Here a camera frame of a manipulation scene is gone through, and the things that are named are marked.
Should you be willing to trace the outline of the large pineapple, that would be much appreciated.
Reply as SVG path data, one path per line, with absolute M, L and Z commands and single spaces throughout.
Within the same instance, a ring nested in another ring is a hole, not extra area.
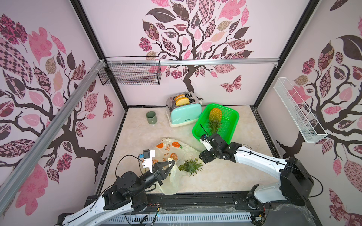
M 187 172 L 190 176 L 194 176 L 202 170 L 202 162 L 198 158 L 187 160 L 178 169 Z

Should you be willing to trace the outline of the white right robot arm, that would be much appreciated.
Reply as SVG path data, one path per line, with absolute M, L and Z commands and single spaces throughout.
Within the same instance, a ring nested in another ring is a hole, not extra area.
M 200 142 L 206 148 L 199 155 L 204 163 L 215 159 L 232 161 L 251 166 L 277 179 L 274 184 L 256 184 L 251 188 L 246 197 L 250 208 L 256 210 L 260 204 L 276 201 L 289 201 L 296 206 L 306 205 L 314 180 L 300 160 L 275 158 L 255 152 L 242 144 L 228 144 L 219 134 L 202 135 Z

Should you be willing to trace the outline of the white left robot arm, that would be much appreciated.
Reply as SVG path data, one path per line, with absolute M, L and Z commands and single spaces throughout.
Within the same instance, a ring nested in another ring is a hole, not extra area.
M 155 184 L 162 185 L 175 161 L 159 162 L 152 171 L 137 176 L 128 171 L 98 198 L 76 213 L 60 214 L 58 226 L 100 226 L 108 220 L 133 211 L 143 211 L 148 205 L 146 190 Z

